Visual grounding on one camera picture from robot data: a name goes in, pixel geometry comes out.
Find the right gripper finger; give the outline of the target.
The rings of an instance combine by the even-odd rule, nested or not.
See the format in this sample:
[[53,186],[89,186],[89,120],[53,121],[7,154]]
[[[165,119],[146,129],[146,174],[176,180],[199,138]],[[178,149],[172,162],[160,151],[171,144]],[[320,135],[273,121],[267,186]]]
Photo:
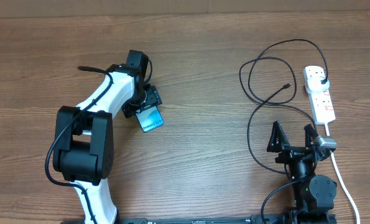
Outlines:
[[271,137],[267,145],[267,152],[282,152],[290,147],[289,140],[278,121],[272,125]]
[[309,149],[315,149],[316,145],[314,144],[314,142],[315,138],[318,137],[316,129],[311,124],[308,124],[304,127],[304,130],[305,130],[305,147]]

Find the blue-screen Samsung smartphone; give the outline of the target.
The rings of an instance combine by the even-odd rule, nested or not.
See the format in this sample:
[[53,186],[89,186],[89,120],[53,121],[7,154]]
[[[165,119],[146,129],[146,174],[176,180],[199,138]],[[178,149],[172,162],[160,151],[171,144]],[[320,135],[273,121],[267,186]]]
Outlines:
[[156,106],[136,114],[137,120],[143,130],[147,133],[164,124],[164,120]]

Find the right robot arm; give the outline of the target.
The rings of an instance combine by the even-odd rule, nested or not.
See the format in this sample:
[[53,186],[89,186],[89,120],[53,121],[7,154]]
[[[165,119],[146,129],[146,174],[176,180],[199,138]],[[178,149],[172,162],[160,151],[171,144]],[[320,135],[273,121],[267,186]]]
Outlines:
[[336,223],[329,211],[334,208],[337,183],[315,171],[317,163],[329,158],[337,143],[319,135],[311,124],[304,131],[305,145],[291,146],[280,123],[272,125],[267,151],[277,153],[275,162],[288,169],[290,183],[286,186],[293,189],[295,206],[272,218],[262,215],[263,223]]

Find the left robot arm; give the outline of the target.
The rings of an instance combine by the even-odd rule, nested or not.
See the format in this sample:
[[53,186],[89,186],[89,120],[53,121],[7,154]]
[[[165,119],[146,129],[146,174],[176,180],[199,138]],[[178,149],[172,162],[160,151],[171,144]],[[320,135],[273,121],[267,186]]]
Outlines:
[[150,84],[152,62],[144,52],[130,50],[125,63],[105,70],[78,69],[101,73],[104,80],[85,101],[58,110],[45,174],[51,183],[75,189],[85,213],[82,223],[119,223],[108,183],[114,162],[113,120],[123,113],[136,117],[145,133],[161,127],[162,99]]

